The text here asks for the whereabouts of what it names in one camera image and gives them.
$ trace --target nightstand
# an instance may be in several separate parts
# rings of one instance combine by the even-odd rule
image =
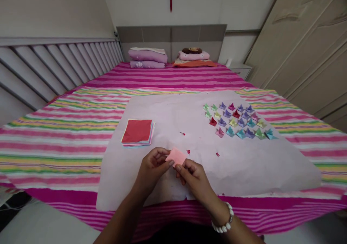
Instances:
[[[250,73],[252,67],[244,65],[242,63],[232,62],[229,66],[229,69],[245,80],[247,78],[247,75]]]

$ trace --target white beaded bracelet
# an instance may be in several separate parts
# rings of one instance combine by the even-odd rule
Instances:
[[[232,207],[231,205],[228,203],[228,202],[225,202],[229,208],[229,213],[230,213],[230,219],[229,221],[222,227],[216,227],[213,222],[212,222],[212,227],[213,229],[218,232],[218,233],[224,233],[224,232],[227,232],[228,230],[231,229],[231,222],[232,222],[232,218],[234,216],[234,211],[232,210]]]

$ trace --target multicolored striped blanket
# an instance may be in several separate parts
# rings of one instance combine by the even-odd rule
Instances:
[[[97,211],[103,153],[132,95],[235,90],[322,173],[317,189],[251,197],[221,196],[256,233],[290,230],[325,213],[347,208],[347,135],[261,90],[223,65],[213,68],[131,69],[121,63],[34,113],[0,129],[0,182],[102,230],[113,212]],[[196,201],[145,207],[133,241],[163,225],[210,223]]]

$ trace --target hand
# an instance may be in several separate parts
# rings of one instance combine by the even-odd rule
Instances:
[[[186,159],[182,165],[177,164],[175,170],[177,171],[176,178],[181,179],[182,185],[188,184],[195,199],[203,206],[207,207],[211,202],[216,201],[216,198],[219,199],[214,193],[201,164]]]
[[[156,147],[142,159],[132,190],[140,193],[144,200],[151,194],[160,177],[175,163],[173,160],[166,161],[169,154],[170,150]]]

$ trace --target gray headboard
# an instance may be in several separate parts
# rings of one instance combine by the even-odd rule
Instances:
[[[217,62],[222,48],[226,24],[181,26],[118,26],[117,31],[125,61],[130,61],[131,47],[165,49],[168,61],[173,62],[185,47],[199,47]]]

